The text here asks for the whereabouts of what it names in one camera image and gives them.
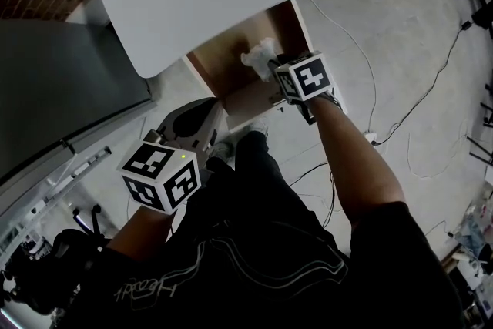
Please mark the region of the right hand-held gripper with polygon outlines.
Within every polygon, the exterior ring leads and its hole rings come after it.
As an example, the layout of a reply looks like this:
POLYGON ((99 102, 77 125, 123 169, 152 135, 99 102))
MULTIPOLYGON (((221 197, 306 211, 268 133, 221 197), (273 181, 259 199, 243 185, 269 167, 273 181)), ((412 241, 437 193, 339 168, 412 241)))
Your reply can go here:
POLYGON ((308 125, 316 122, 306 104, 313 97, 321 96, 342 109, 335 95, 326 60, 321 52, 305 52, 298 59, 284 64, 279 59, 270 60, 268 66, 280 87, 283 98, 288 104, 297 107, 308 125))

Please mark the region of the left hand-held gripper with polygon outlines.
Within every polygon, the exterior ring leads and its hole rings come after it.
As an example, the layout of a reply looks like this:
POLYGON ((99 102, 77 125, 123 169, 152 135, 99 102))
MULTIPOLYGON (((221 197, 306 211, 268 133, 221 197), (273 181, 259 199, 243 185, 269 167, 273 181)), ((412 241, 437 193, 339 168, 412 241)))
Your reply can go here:
POLYGON ((223 105, 209 97, 173 110, 146 137, 136 141, 117 166, 136 203, 164 214, 174 213, 200 188, 223 116, 223 105))

